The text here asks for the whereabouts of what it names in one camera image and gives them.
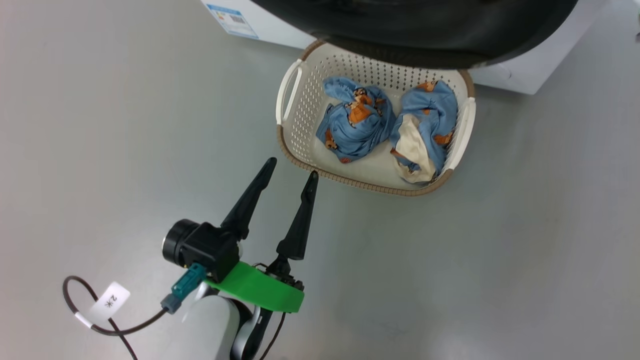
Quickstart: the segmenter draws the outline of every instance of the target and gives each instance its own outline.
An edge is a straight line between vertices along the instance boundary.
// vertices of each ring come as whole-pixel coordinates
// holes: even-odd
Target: teal connector
[[[171,293],[160,302],[160,305],[167,309],[167,313],[174,314],[182,305],[182,301],[206,278],[207,269],[198,263],[193,263],[171,287]]]

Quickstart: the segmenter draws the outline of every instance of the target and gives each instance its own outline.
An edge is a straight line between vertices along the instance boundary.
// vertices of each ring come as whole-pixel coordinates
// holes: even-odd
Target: crumpled blue garment
[[[334,76],[325,79],[324,91],[342,102],[327,106],[316,137],[340,162],[360,159],[389,138],[396,116],[378,87]]]
[[[425,115],[423,110],[430,110],[430,112]],[[433,161],[436,168],[435,176],[437,176],[444,168],[447,150],[444,146],[438,145],[433,137],[436,135],[446,136],[456,127],[458,117],[456,95],[443,81],[438,81],[432,92],[427,92],[424,85],[407,91],[402,96],[402,113],[398,115],[396,125],[389,136],[389,141],[394,149],[400,139],[399,129],[403,122],[403,116],[408,113],[416,116],[420,121],[418,131],[429,153],[429,159]],[[396,156],[396,159],[400,164],[409,167],[412,172],[420,170],[418,164],[408,161],[406,158]]]

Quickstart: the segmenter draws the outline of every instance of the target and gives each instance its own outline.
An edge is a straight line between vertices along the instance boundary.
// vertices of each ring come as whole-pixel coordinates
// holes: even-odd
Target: white basket handle
[[[473,130],[474,122],[476,121],[476,98],[469,97],[463,106],[460,128],[458,129],[458,136],[461,136],[461,138],[457,141],[453,150],[454,157],[451,159],[451,164],[449,165],[451,170],[455,169],[460,159],[462,159],[462,154],[464,154],[467,149],[467,144],[469,144],[469,139],[471,138],[471,130]]]
[[[293,97],[296,95],[296,91],[298,91],[298,85],[300,84],[300,79],[302,78],[302,69],[300,64],[302,60],[298,59],[296,62],[291,64],[289,70],[284,74],[284,78],[282,78],[282,82],[280,83],[280,90],[278,91],[278,98],[276,99],[276,123],[278,125],[282,125],[283,121],[286,121],[289,117],[289,112],[291,111],[291,106],[293,105]],[[291,84],[291,79],[293,78],[294,72],[297,70],[296,82],[293,84],[293,89],[291,90],[291,95],[289,96],[289,100],[287,101],[287,109],[284,110],[284,96]]]

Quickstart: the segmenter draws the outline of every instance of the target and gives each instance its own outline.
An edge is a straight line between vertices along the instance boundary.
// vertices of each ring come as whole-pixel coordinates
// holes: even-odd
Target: thin black wire
[[[264,353],[262,354],[262,356],[260,357],[260,360],[264,360],[264,358],[267,356],[267,354],[269,353],[269,350],[271,350],[271,347],[273,346],[273,343],[276,342],[276,339],[278,337],[278,334],[280,334],[280,329],[282,329],[282,324],[284,324],[284,316],[287,313],[282,313],[282,317],[280,319],[280,323],[278,324],[278,328],[276,329],[276,333],[273,335],[273,339],[271,339],[271,342],[269,343],[269,345],[267,346],[267,349],[264,351]]]
[[[64,296],[65,302],[67,303],[67,306],[69,307],[71,312],[76,314],[78,312],[78,308],[76,307],[74,302],[71,300],[71,296],[69,295],[69,282],[70,281],[77,281],[80,284],[82,284],[82,286],[84,286],[84,288],[87,291],[89,291],[89,294],[91,294],[91,297],[93,298],[93,301],[98,301],[98,299],[99,299],[98,295],[96,295],[95,291],[93,290],[91,285],[89,285],[88,282],[86,282],[83,278],[81,278],[79,276],[74,276],[74,275],[68,276],[65,279],[65,281],[62,283],[62,295]],[[151,319],[147,320],[146,322],[141,323],[138,326],[132,327],[132,328],[127,329],[127,330],[120,330],[118,328],[118,326],[116,325],[116,323],[111,318],[109,318],[109,323],[111,324],[111,326],[113,327],[113,330],[115,330],[115,331],[103,329],[102,327],[99,327],[98,325],[92,325],[91,329],[93,329],[94,331],[96,331],[96,332],[98,332],[98,333],[100,333],[102,335],[118,336],[122,340],[122,342],[124,343],[124,346],[127,347],[127,350],[131,354],[131,357],[133,358],[133,360],[138,360],[138,357],[133,352],[133,349],[131,348],[131,345],[129,344],[127,339],[125,339],[124,336],[125,335],[129,335],[131,333],[134,333],[134,332],[136,332],[138,330],[142,330],[142,329],[146,328],[147,326],[149,326],[152,323],[154,323],[156,320],[160,319],[160,317],[162,317],[166,312],[167,312],[167,309],[163,308],[158,314],[156,314]]]

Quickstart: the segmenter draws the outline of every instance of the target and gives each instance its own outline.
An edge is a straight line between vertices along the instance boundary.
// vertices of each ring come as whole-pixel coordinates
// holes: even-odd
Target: laundry basket
[[[458,119],[440,175],[429,184],[404,181],[394,168],[395,159],[389,153],[391,144],[388,140],[362,159],[341,163],[316,138],[326,107],[339,102],[324,93],[323,80],[330,76],[345,76],[363,86],[380,87],[390,99],[396,115],[401,111],[400,98],[407,90],[425,81],[445,81],[456,94]],[[276,101],[278,142],[294,164],[308,171],[318,171],[329,179],[375,192],[423,195],[442,186],[458,166],[474,126],[474,96],[474,85],[466,71],[393,65],[317,41],[305,49],[282,79]]]

